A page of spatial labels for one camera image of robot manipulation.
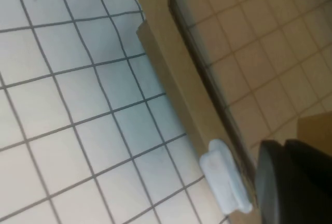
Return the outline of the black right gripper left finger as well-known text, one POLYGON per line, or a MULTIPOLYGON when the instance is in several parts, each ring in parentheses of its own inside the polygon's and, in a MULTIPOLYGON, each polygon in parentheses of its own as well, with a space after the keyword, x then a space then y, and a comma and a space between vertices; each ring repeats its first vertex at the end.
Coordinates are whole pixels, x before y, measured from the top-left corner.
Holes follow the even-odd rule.
POLYGON ((260 145, 255 189, 263 223, 331 223, 331 194, 313 184, 277 141, 260 145))

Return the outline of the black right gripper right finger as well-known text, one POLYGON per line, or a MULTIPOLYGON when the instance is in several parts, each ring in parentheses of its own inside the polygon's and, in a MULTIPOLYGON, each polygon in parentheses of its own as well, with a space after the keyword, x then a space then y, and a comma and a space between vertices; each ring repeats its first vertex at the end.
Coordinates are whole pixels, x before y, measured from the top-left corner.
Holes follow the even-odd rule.
POLYGON ((298 140, 288 139, 284 148, 309 180, 326 194, 331 194, 331 156, 298 140))

